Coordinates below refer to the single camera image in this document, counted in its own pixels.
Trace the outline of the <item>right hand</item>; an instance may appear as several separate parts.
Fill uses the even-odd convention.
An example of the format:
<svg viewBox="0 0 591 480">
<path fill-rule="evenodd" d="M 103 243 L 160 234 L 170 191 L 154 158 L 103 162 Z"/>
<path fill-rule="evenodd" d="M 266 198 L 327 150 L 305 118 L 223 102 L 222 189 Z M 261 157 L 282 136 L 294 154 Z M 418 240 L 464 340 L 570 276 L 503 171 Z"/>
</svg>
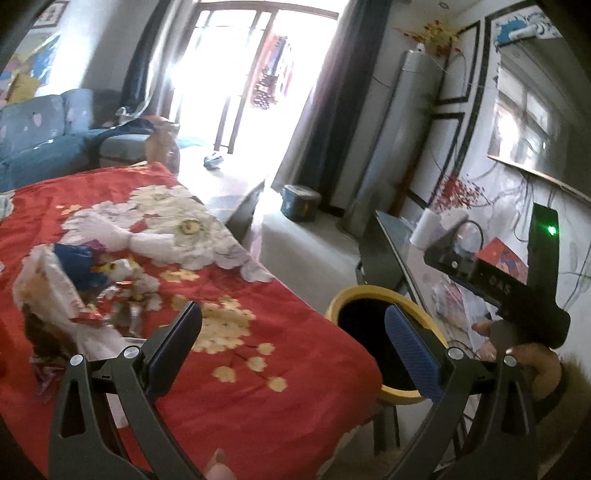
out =
<svg viewBox="0 0 591 480">
<path fill-rule="evenodd" d="M 483 337 L 489 338 L 491 326 L 490 320 L 478 322 L 472 325 L 472 330 Z M 540 401 L 548 397 L 559 386 L 562 378 L 562 366 L 555 352 L 539 344 L 522 344 L 509 348 L 506 353 L 515 357 L 519 364 L 530 368 L 535 372 L 530 381 L 533 399 Z M 487 340 L 479 350 L 479 356 L 484 361 L 495 362 L 497 349 Z"/>
</svg>

